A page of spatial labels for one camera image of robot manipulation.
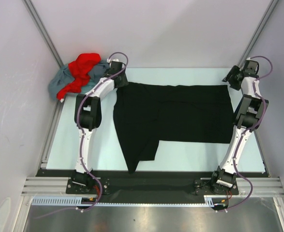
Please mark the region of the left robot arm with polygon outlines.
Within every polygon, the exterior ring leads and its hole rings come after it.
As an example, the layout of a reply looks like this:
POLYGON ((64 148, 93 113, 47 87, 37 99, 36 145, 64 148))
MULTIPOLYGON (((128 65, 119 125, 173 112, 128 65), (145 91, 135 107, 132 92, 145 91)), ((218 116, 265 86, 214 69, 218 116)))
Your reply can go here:
POLYGON ((91 176, 89 153, 94 135, 102 122, 101 100, 116 88, 128 85, 125 74, 127 63, 118 59, 108 60, 106 70, 98 83, 86 94, 78 94, 75 101, 75 123, 79 132, 79 150, 75 171, 71 177, 72 185, 83 193, 89 193, 96 186, 91 176))

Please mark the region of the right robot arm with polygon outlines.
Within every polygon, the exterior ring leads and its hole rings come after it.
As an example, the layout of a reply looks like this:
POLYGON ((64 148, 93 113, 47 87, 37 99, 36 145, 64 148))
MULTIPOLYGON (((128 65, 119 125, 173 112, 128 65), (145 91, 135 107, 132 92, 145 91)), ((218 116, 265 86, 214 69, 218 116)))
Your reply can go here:
POLYGON ((233 66, 223 82, 228 82, 234 90, 241 90, 243 96, 234 112, 233 134, 227 153, 213 172, 210 189, 216 193, 230 191, 236 186, 239 176, 238 165, 244 147, 261 124, 269 101, 264 99, 259 90, 259 63, 251 58, 241 67, 233 66))

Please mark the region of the black t shirt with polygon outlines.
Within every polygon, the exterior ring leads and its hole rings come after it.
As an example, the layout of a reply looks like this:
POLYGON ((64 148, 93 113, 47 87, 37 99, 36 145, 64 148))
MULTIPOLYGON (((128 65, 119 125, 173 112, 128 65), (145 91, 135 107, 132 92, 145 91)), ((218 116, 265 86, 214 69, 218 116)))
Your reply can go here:
POLYGON ((160 141, 228 144, 233 107, 227 86, 156 86, 117 90, 113 120, 129 173, 153 161, 160 141))

